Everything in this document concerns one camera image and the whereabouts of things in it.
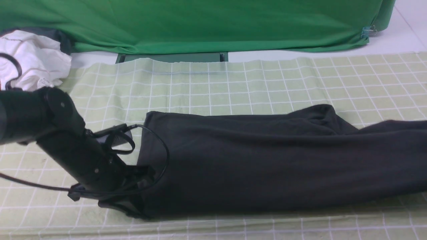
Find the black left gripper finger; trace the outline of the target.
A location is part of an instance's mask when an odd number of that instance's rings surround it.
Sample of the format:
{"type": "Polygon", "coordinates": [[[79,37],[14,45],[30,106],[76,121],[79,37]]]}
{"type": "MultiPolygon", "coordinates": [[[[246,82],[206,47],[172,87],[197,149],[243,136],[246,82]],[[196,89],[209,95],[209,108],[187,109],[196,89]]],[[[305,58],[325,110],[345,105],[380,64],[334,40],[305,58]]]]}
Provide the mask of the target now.
{"type": "Polygon", "coordinates": [[[134,219],[148,220],[148,216],[144,213],[142,197],[107,197],[99,200],[98,206],[120,211],[134,219]]]}

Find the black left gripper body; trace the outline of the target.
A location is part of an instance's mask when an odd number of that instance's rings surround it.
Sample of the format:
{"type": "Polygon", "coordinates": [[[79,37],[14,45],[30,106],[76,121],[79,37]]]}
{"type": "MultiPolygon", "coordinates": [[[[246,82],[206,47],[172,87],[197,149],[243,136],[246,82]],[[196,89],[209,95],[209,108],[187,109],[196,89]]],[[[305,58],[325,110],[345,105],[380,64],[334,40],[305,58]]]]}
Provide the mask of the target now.
{"type": "MultiPolygon", "coordinates": [[[[119,154],[112,154],[94,138],[59,131],[37,140],[37,145],[58,163],[77,184],[70,187],[68,196],[73,200],[81,197],[103,199],[128,196],[141,192],[139,183],[155,183],[155,171],[151,166],[126,165],[119,154]]],[[[131,149],[126,143],[114,149],[131,149]]]]}

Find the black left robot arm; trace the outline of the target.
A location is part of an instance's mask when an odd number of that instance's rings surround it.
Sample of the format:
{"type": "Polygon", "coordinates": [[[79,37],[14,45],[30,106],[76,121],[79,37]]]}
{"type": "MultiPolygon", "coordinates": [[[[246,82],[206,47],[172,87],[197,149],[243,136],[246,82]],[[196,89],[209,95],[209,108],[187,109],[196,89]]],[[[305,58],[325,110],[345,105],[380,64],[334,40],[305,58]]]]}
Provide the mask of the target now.
{"type": "Polygon", "coordinates": [[[65,191],[73,201],[95,199],[101,208],[148,220],[138,183],[154,181],[154,171],[150,166],[126,165],[119,158],[119,154],[130,154],[132,150],[113,149],[123,143],[135,148],[132,129],[134,126],[120,124],[93,133],[85,127],[70,96],[57,88],[1,91],[1,145],[35,142],[77,184],[52,187],[3,174],[1,177],[27,186],[65,191]]]}

